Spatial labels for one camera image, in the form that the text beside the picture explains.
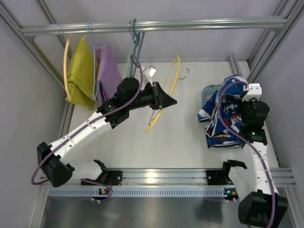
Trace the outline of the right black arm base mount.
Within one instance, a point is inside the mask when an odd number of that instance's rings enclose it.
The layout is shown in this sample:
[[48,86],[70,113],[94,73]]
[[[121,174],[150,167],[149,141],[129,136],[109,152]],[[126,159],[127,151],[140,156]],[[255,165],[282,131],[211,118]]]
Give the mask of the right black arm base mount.
[[227,178],[223,170],[207,170],[207,184],[211,186],[215,185],[227,185]]

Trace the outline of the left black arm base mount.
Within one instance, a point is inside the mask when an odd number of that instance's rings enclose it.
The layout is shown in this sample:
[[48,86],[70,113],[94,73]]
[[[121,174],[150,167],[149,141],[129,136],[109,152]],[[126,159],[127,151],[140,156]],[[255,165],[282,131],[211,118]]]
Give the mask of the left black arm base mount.
[[86,179],[81,181],[81,185],[107,185],[107,186],[118,186],[123,180],[123,171],[121,170],[108,170],[103,171],[96,180]]

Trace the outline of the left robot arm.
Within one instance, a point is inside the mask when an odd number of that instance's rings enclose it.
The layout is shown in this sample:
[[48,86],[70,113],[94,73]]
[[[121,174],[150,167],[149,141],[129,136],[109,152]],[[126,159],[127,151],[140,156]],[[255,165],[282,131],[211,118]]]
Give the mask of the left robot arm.
[[102,183],[108,170],[100,160],[78,163],[74,159],[84,147],[102,134],[114,129],[129,118],[131,110],[150,107],[160,110],[177,104],[158,82],[148,83],[144,89],[140,82],[128,77],[118,85],[114,97],[103,103],[80,126],[66,136],[37,147],[38,164],[53,187],[60,187],[70,180]]

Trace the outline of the blue white patterned trousers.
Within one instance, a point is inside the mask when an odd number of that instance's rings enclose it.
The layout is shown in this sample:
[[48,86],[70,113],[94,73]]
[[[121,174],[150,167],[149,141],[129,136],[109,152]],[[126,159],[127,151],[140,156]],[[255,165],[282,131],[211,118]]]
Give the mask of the blue white patterned trousers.
[[206,122],[205,135],[208,148],[241,147],[241,141],[228,128],[237,134],[242,126],[237,113],[236,101],[228,101],[231,96],[239,101],[246,93],[248,81],[242,75],[232,75],[224,79],[221,88],[198,112],[198,121]]

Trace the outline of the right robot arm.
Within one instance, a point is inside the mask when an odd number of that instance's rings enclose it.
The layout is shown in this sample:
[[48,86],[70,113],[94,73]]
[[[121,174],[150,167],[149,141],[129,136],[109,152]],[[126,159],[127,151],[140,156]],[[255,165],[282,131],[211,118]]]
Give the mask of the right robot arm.
[[263,126],[270,108],[255,98],[236,101],[236,104],[242,119],[239,136],[245,160],[228,160],[223,167],[238,195],[238,218],[240,223],[251,227],[277,228],[287,211],[288,201],[280,196],[268,163]]

